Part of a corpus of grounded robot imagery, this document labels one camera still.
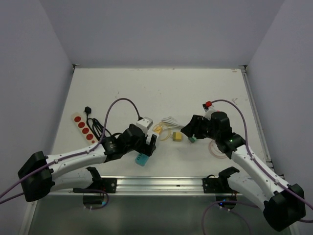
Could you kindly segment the green USB charger plug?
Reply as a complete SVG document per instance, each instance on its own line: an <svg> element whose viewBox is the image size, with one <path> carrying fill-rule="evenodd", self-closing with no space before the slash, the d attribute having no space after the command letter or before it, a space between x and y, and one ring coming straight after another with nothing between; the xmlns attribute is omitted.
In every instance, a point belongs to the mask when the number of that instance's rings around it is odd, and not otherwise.
<svg viewBox="0 0 313 235"><path fill-rule="evenodd" d="M190 142L190 143L195 143L196 142L196 138L194 138L194 137L188 137L188 141Z"/></svg>

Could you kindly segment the white multi-socket adapter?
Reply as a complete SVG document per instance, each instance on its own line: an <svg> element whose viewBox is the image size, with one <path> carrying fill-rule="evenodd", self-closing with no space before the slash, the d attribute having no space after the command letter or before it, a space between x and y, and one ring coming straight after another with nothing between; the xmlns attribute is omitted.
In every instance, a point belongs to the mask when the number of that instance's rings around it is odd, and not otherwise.
<svg viewBox="0 0 313 235"><path fill-rule="evenodd" d="M150 143L152 143L153 142L152 141L153 138L155 138L154 145L158 146L158 144L159 144L159 134L154 132L154 131L148 130L147 137L146 137L146 144L149 145Z"/></svg>

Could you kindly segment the teal USB hub strip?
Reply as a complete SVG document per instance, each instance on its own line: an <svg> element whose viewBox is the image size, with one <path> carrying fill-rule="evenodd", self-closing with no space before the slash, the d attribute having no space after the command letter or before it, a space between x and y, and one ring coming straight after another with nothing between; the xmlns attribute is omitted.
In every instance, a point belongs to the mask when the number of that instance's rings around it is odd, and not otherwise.
<svg viewBox="0 0 313 235"><path fill-rule="evenodd" d="M149 160L149 156L143 153L139 153L137 157L135 158L135 163L139 166L145 166L148 160Z"/></svg>

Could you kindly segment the yellow USB charger plug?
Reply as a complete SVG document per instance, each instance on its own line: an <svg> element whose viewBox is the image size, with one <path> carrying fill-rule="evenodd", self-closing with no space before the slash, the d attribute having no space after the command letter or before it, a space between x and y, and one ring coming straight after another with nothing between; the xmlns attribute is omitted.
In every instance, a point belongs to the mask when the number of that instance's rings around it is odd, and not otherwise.
<svg viewBox="0 0 313 235"><path fill-rule="evenodd" d="M172 133L172 140L175 142L181 142L182 141L182 134L181 132L173 132Z"/></svg>

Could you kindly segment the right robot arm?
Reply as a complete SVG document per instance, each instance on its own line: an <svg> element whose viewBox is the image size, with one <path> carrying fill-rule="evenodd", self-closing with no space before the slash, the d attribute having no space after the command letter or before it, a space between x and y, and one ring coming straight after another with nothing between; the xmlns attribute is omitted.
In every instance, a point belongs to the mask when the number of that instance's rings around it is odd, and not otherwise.
<svg viewBox="0 0 313 235"><path fill-rule="evenodd" d="M217 178L203 178L203 183L216 184L223 192L236 191L254 203L268 224L280 232L306 215L304 191L290 185L252 153L246 141L232 131L226 113L213 112L210 117L194 115L182 128L187 137L210 138L218 149L238 164L244 172L229 167Z"/></svg>

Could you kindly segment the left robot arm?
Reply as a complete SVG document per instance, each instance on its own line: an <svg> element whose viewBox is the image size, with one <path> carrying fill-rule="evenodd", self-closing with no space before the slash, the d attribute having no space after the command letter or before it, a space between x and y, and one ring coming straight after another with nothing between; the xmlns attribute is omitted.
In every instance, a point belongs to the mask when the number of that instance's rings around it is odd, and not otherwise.
<svg viewBox="0 0 313 235"><path fill-rule="evenodd" d="M36 152L18 172L27 202L37 201L50 192L72 188L75 192L97 192L105 186L95 165L115 161L125 154L151 156L156 149L157 133L130 124L118 137L104 137L86 148L60 155Z"/></svg>

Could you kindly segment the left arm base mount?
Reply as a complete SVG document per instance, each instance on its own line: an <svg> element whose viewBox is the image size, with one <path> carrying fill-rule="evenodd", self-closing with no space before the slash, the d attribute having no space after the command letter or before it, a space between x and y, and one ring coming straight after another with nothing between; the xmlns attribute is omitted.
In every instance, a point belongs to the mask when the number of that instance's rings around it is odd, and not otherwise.
<svg viewBox="0 0 313 235"><path fill-rule="evenodd" d="M84 188L74 188L74 193L116 193L116 178L101 178L101 180L93 182L90 186Z"/></svg>

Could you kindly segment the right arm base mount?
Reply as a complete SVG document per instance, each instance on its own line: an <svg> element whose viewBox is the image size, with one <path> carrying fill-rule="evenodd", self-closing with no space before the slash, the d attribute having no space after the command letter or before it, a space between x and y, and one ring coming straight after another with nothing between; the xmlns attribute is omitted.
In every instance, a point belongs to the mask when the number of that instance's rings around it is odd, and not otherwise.
<svg viewBox="0 0 313 235"><path fill-rule="evenodd" d="M202 188L204 193L222 194L234 192L229 187L225 177L215 177L213 175L202 178Z"/></svg>

